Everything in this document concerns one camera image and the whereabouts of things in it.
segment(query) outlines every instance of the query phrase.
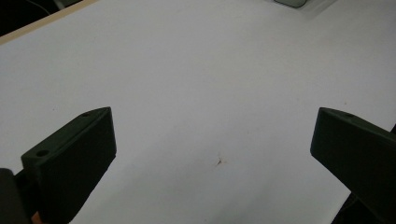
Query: table surface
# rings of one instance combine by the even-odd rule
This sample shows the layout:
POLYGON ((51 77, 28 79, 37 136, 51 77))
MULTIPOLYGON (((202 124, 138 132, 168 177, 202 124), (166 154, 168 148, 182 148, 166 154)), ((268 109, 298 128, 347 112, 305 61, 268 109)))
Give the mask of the table surface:
MULTIPOLYGON (((396 123, 396 2, 98 1, 0 46, 0 164, 111 106, 117 158, 73 223, 331 223, 318 109, 396 123)), ((78 188, 78 183, 70 183, 78 188)))

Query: cable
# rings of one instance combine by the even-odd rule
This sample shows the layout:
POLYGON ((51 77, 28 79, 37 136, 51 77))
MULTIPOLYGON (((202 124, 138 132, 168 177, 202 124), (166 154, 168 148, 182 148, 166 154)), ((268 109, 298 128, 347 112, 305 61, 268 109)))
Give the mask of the cable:
POLYGON ((44 7, 40 6, 39 4, 37 4, 35 2, 32 2, 31 0, 25 0, 25 1, 30 3, 30 4, 32 4, 32 5, 35 5, 35 6, 39 7, 39 8, 41 8, 41 9, 43 9, 47 14, 50 15, 50 13, 44 7))

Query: white table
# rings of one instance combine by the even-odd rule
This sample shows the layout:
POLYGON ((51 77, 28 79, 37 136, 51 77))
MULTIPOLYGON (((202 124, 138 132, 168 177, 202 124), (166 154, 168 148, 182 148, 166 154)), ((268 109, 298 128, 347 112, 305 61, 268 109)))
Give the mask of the white table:
POLYGON ((310 156, 318 108, 391 129, 395 21, 385 0, 98 1, 0 46, 1 167, 109 105, 118 157, 73 223, 331 223, 349 191, 310 156))

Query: white surface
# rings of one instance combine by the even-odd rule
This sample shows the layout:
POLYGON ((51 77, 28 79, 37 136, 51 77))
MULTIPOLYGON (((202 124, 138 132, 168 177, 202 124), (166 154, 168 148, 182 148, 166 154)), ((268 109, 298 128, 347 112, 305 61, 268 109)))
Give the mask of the white surface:
POLYGON ((110 105, 118 157, 73 223, 330 223, 348 190, 310 156, 318 108, 390 130, 395 12, 99 1, 0 46, 1 167, 110 105))

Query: screw hole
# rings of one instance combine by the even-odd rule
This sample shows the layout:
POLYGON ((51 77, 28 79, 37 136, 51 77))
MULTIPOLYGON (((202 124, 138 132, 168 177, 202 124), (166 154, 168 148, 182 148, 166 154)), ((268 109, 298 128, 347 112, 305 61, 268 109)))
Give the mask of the screw hole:
POLYGON ((49 154, 50 152, 49 151, 47 151, 47 150, 41 150, 41 151, 38 151, 37 153, 36 153, 36 155, 37 155, 37 157, 44 157, 44 156, 46 156, 47 154, 49 154))

